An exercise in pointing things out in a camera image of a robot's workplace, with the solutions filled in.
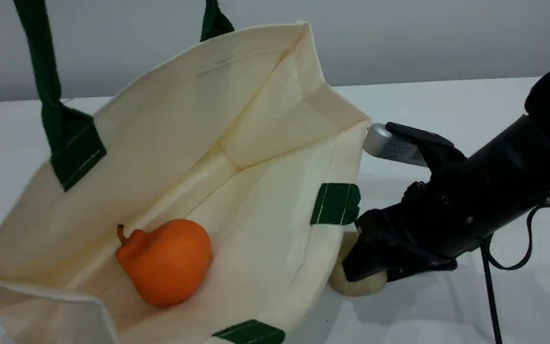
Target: table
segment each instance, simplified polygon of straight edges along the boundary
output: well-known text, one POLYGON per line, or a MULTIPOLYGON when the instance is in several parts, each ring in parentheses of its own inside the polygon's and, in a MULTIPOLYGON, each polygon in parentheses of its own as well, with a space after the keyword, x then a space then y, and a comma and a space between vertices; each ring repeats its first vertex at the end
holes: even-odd
MULTIPOLYGON (((378 122, 433 131, 469 155, 524 113, 536 78, 438 81, 336 89, 378 122)), ((77 98, 68 105, 92 113, 109 98, 77 98)), ((37 166, 48 158, 37 101, 0 102, 0 221, 37 166)), ((426 180, 417 166, 362 158, 358 185, 362 211, 400 200, 408 185, 426 180)), ((505 343, 550 342, 550 209, 534 219, 534 251, 521 270, 492 270, 505 343)), ((525 253, 525 218, 498 231, 493 254, 504 265, 525 253)), ((363 298, 344 298, 325 287, 287 344, 480 344, 493 334, 480 253, 462 255, 454 272, 414 276, 363 298)), ((13 341, 0 327, 0 344, 13 341)))

